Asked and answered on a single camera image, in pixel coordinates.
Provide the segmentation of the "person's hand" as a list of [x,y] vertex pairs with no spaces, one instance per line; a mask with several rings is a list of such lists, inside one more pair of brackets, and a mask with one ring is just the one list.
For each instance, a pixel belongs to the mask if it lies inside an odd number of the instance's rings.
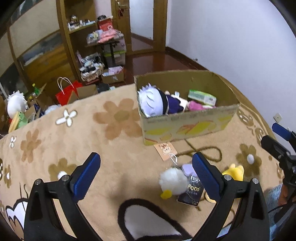
[[278,199],[278,204],[279,205],[287,204],[287,196],[288,196],[288,187],[283,184],[281,187],[280,196]]

